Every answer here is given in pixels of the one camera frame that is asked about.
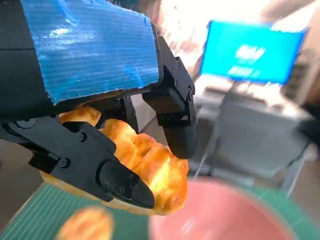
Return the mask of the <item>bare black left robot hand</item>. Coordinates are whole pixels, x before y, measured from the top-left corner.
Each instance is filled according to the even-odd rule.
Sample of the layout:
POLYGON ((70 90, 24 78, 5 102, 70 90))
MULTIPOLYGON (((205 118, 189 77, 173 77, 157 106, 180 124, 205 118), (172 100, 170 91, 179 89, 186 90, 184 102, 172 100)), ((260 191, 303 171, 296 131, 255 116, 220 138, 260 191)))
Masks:
POLYGON ((131 96, 155 111, 170 151, 196 149, 195 86, 150 19, 105 0, 0 3, 0 137, 29 164, 108 204, 152 209, 142 179, 103 135, 110 118, 137 128, 131 96))

